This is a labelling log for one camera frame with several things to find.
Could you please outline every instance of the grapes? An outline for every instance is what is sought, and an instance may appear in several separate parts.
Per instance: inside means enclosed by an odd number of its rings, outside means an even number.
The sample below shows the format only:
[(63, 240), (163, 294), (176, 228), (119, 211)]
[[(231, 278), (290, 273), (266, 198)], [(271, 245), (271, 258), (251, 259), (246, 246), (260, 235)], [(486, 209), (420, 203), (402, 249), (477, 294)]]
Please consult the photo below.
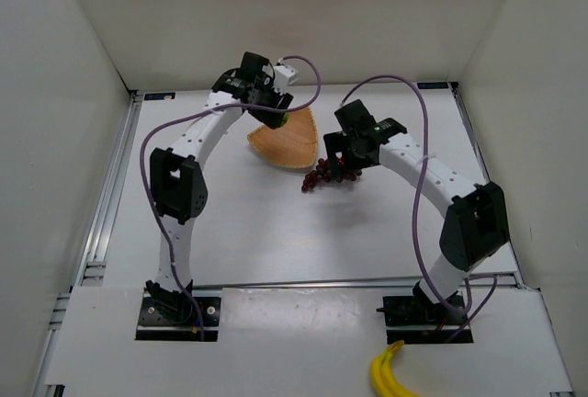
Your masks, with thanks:
[(330, 183), (336, 181), (337, 183), (343, 183), (343, 181), (357, 181), (358, 176), (362, 175), (361, 170), (348, 169), (345, 165), (344, 157), (336, 159), (339, 167), (339, 177), (333, 178), (331, 170), (331, 162), (328, 159), (320, 158), (318, 164), (308, 174), (304, 176), (304, 182), (302, 183), (302, 192), (312, 192), (312, 190), (321, 183)]

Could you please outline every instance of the banana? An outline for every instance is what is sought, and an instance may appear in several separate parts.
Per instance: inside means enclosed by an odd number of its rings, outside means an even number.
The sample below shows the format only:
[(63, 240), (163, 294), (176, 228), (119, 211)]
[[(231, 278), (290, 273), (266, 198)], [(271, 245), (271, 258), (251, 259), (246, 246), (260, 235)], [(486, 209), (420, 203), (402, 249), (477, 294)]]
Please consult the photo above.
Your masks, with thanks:
[(408, 391), (404, 388), (394, 377), (392, 374), (392, 366), (390, 361), (392, 357), (402, 348), (404, 345), (403, 340), (399, 340), (398, 342), (394, 342), (392, 345), (388, 346), (386, 351), (382, 354), (384, 355), (383, 361), (380, 364), (380, 378), (389, 391), (389, 393), (394, 397), (418, 397), (416, 394)]
[(384, 359), (386, 358), (387, 354), (388, 350), (384, 351), (379, 356), (374, 357), (369, 367), (371, 386), (374, 388), (374, 391), (379, 397), (395, 397), (394, 394), (388, 391), (381, 377), (382, 364), (384, 363)]

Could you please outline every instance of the purple cable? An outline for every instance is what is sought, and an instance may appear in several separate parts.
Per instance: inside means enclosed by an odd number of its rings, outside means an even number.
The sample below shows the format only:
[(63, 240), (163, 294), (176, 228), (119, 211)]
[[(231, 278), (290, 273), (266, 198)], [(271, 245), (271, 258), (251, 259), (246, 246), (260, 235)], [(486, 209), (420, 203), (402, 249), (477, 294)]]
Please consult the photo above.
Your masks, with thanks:
[(141, 169), (141, 181), (143, 184), (143, 188), (145, 189), (145, 195), (147, 195), (147, 199), (149, 200), (149, 207), (151, 208), (151, 211), (153, 213), (153, 217), (155, 218), (155, 222), (157, 222), (157, 226), (159, 227), (159, 230), (161, 231), (162, 235), (164, 236), (164, 239), (167, 241), (167, 246), (169, 248), (169, 260), (170, 260), (172, 275), (174, 276), (175, 283), (180, 288), (182, 293), (184, 293), (191, 300), (192, 306), (196, 309), (196, 314), (197, 314), (196, 322), (200, 323), (200, 340), (204, 340), (204, 321), (202, 320), (202, 311), (200, 310), (198, 303), (196, 302), (196, 300), (192, 296), (192, 293), (188, 292), (188, 290), (182, 285), (182, 282), (180, 281), (179, 277), (177, 276), (177, 272), (175, 271), (174, 243), (172, 242), (172, 239), (170, 238), (169, 234), (167, 233), (167, 230), (165, 229), (164, 224), (162, 223), (162, 220), (159, 217), (159, 214), (157, 213), (157, 208), (155, 207), (155, 200), (153, 199), (151, 189), (149, 188), (149, 181), (147, 180), (147, 171), (145, 170), (145, 150), (147, 149), (147, 143), (153, 137), (153, 135), (155, 135), (157, 132), (159, 132), (163, 129), (169, 128), (170, 126), (175, 126), (176, 124), (185, 123), (185, 122), (191, 121), (193, 119), (199, 119), (199, 118), (205, 117), (213, 112), (223, 111), (224, 109), (243, 108), (243, 109), (265, 110), (267, 112), (274, 112), (277, 114), (286, 114), (289, 112), (294, 112), (297, 110), (307, 108), (312, 103), (314, 103), (314, 101), (318, 98), (319, 94), (321, 93), (321, 76), (319, 75), (319, 71), (316, 69), (316, 66), (314, 66), (314, 64), (310, 60), (308, 60), (305, 57), (302, 57), (301, 55), (287, 55), (286, 57), (283, 57), (282, 60), (302, 60), (303, 62), (307, 63), (310, 66), (310, 68), (312, 69), (312, 71), (316, 75), (316, 91), (314, 93), (314, 96), (312, 96), (312, 98), (307, 103), (300, 105), (297, 108), (289, 108), (289, 109), (266, 108), (263, 106), (248, 105), (248, 104), (244, 104), (244, 103), (232, 103), (229, 105), (217, 106), (214, 109), (203, 110), (202, 112), (199, 112), (198, 114), (190, 115), (188, 117), (183, 117), (182, 119), (173, 119), (171, 121), (167, 121), (166, 123), (164, 123), (160, 126), (157, 126), (155, 129), (151, 130), (145, 136), (145, 139), (141, 143), (141, 149), (139, 151), (139, 167)]
[(446, 341), (445, 343), (448, 344), (449, 342), (451, 342), (453, 339), (455, 339), (459, 333), (461, 333), (464, 328), (466, 326), (468, 326), (471, 321), (474, 320), (474, 317), (476, 317), (478, 315), (478, 313), (481, 311), (481, 309), (484, 307), (484, 305), (486, 305), (486, 303), (488, 303), (488, 301), (490, 300), (490, 297), (492, 296), (492, 294), (496, 291), (496, 287), (498, 286), (498, 277), (496, 275), (471, 275), (472, 279), (486, 279), (486, 278), (492, 278), (494, 279), (492, 286), (490, 288), (490, 291), (488, 291), (488, 294), (486, 295), (486, 297), (484, 298), (484, 300), (482, 302), (480, 302), (480, 305), (478, 305), (478, 308), (476, 309), (476, 311), (474, 311), (471, 316), (466, 320), (466, 322), (464, 322)]
[(421, 103), (421, 109), (423, 110), (423, 166), (421, 167), (421, 173), (419, 174), (419, 179), (416, 184), (416, 191), (414, 192), (414, 202), (413, 202), (413, 246), (414, 246), (414, 254), (416, 255), (416, 261), (418, 262), (419, 268), (421, 269), (421, 273), (423, 274), (423, 279), (426, 284), (429, 286), (433, 294), (439, 302), (443, 304), (448, 310), (457, 313), (467, 313), (471, 310), (471, 287), (467, 279), (465, 279), (466, 284), (466, 292), (468, 295), (468, 303), (466, 307), (461, 310), (453, 305), (451, 305), (444, 297), (441, 295), (439, 290), (436, 288), (433, 280), (429, 276), (429, 273), (426, 271), (426, 267), (424, 266), (423, 260), (423, 253), (421, 252), (421, 246), (419, 245), (419, 233), (418, 233), (418, 215), (419, 215), (419, 202), (421, 199), (421, 194), (423, 193), (423, 184), (424, 184), (424, 177), (426, 175), (426, 169), (428, 165), (428, 154), (429, 154), (429, 116), (426, 111), (426, 104), (424, 102), (423, 94), (417, 86), (413, 83), (409, 82), (407, 79), (400, 77), (399, 75), (393, 74), (383, 74), (383, 75), (374, 75), (373, 77), (369, 77), (363, 82), (355, 85), (343, 98), (341, 105), (344, 105), (347, 99), (361, 86), (373, 82), (374, 80), (380, 79), (392, 79), (397, 80), (399, 82), (405, 83), (409, 86), (412, 91), (416, 94), (416, 97), (419, 99), (419, 103)]

